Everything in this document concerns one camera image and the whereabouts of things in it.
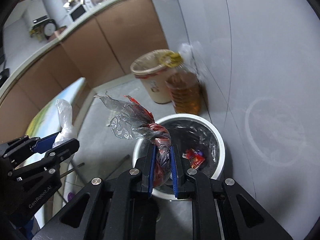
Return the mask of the white microwave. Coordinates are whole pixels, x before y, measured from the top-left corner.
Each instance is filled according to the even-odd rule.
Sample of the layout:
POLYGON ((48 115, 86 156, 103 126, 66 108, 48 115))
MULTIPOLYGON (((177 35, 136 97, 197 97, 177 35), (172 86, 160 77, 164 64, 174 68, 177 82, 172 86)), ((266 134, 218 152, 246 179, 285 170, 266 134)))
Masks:
POLYGON ((75 22, 79 19, 83 14, 87 12, 87 8, 84 4, 77 4, 76 6, 72 7, 69 11, 68 15, 72 22, 75 22))

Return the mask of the purple wrapper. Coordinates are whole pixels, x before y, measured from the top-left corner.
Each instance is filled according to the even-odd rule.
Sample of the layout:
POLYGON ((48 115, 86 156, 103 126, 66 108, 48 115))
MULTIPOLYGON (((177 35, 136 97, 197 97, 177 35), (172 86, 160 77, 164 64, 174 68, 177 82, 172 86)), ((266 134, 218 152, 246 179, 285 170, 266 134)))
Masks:
POLYGON ((75 196, 75 193, 74 193, 74 192, 69 192, 69 193, 67 194, 67 200, 68 200, 68 202, 70 202, 70 201, 74 198, 74 196, 75 196))

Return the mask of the cooking oil bottle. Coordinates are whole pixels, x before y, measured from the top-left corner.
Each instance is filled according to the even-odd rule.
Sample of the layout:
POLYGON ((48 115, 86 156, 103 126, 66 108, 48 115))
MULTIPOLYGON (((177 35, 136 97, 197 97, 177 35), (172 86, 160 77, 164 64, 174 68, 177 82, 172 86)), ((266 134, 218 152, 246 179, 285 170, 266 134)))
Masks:
POLYGON ((199 115, 201 110, 200 84, 197 74, 180 53, 165 53, 160 62, 173 71, 166 79, 176 113, 199 115))

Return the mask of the red snack packet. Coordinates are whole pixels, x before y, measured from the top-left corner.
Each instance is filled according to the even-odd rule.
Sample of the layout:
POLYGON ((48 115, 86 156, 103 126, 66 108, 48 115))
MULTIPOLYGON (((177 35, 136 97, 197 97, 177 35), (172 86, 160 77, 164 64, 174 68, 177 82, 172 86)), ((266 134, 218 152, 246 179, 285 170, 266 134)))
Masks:
POLYGON ((204 162, 205 157, 200 150, 194 150, 193 148, 185 150, 182 157, 189 160, 190 166, 193 169, 198 169, 204 162))

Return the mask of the clear plastic bag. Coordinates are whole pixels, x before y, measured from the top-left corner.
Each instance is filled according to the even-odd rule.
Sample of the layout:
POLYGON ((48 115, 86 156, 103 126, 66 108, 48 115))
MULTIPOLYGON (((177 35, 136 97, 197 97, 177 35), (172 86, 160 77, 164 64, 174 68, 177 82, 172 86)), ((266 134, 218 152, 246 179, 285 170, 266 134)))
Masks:
POLYGON ((52 148, 55 148, 71 139, 76 139, 77 133, 73 126, 73 109, 65 99, 57 99, 55 106, 58 112, 61 131, 58 133, 52 148))

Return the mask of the brown kitchen cabinets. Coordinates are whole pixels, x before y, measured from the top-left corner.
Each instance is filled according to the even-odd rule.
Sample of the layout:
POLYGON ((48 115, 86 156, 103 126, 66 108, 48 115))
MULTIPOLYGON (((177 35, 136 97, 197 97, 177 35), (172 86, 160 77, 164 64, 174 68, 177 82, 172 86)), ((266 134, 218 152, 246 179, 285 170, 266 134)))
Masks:
POLYGON ((130 73, 135 59, 167 48, 152 0, 121 0, 109 5, 63 39, 20 66, 1 87, 1 142, 25 135, 32 119, 73 82, 83 77, 85 90, 130 73))

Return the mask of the white water heater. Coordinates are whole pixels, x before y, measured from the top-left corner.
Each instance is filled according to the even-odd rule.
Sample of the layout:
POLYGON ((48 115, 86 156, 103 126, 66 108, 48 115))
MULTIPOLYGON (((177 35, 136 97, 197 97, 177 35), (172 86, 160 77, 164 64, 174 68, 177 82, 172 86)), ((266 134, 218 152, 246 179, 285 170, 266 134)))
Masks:
POLYGON ((23 13, 23 19, 29 30, 49 20, 49 14, 44 6, 43 0, 32 0, 23 13))

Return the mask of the white bin with black liner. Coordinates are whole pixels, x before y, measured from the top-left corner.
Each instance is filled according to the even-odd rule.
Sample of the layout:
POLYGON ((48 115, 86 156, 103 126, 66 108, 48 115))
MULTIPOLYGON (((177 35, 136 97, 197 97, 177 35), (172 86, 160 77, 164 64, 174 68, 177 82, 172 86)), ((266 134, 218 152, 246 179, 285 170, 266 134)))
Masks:
POLYGON ((218 180, 225 163, 225 145, 217 128, 193 114, 165 116, 134 130, 138 142, 133 165, 142 172, 137 190, 151 197, 185 200, 195 186, 187 169, 218 180))

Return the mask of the red and clear plastic wrapper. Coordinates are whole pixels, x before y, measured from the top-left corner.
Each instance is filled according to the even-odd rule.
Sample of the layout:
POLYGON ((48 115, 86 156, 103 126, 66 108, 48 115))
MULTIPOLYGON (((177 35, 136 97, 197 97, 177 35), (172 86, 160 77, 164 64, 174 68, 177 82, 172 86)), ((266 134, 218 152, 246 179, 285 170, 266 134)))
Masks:
POLYGON ((170 147, 172 140, 169 131, 155 123, 153 114, 136 99, 127 95, 127 101, 117 100, 109 95, 96 95, 105 107, 116 115, 110 121, 112 133, 120 139, 145 139, 157 147, 153 186, 159 187, 170 177, 170 147))

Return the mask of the rice cooker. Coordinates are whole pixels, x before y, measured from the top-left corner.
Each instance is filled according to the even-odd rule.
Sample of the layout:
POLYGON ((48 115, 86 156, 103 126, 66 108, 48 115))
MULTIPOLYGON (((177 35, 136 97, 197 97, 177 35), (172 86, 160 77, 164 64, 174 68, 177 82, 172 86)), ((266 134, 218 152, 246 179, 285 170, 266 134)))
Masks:
POLYGON ((43 25, 43 34, 44 37, 50 41, 58 37, 66 28, 66 25, 58 27, 55 20, 50 19, 43 25))

